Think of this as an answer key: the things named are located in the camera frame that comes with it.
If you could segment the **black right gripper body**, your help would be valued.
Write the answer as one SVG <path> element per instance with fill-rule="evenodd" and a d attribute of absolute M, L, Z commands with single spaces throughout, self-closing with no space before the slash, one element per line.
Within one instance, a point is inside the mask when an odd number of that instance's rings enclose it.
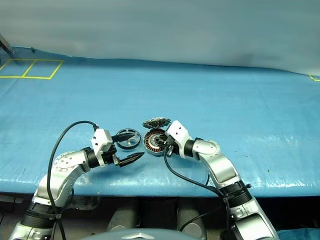
<path fill-rule="evenodd" d="M 175 151 L 173 154 L 175 154 L 175 155 L 180 154 L 180 148 L 179 148 L 178 144 L 176 143 L 175 139 L 170 135 L 168 135 L 167 141 L 165 142 L 165 147 L 167 147 L 167 146 L 174 146 Z"/>

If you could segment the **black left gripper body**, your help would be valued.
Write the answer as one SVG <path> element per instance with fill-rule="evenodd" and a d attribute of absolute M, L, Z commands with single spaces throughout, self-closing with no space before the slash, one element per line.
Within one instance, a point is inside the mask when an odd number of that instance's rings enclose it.
<path fill-rule="evenodd" d="M 115 147 L 115 144 L 112 143 L 107 150 L 106 148 L 103 149 L 103 162 L 106 165 L 114 164 L 114 157 L 116 157 L 117 149 Z"/>

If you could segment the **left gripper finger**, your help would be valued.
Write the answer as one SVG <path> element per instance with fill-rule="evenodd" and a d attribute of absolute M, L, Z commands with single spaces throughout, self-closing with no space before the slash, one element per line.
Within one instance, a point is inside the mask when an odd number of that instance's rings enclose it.
<path fill-rule="evenodd" d="M 121 134 L 116 134 L 112 136 L 112 142 L 117 143 L 117 142 L 124 142 L 129 140 L 130 138 L 134 137 L 134 133 L 121 133 Z"/>
<path fill-rule="evenodd" d="M 119 159 L 117 162 L 117 166 L 120 168 L 130 165 L 141 158 L 145 153 L 144 152 L 136 152 L 133 154 L 128 155 L 126 158 Z"/>

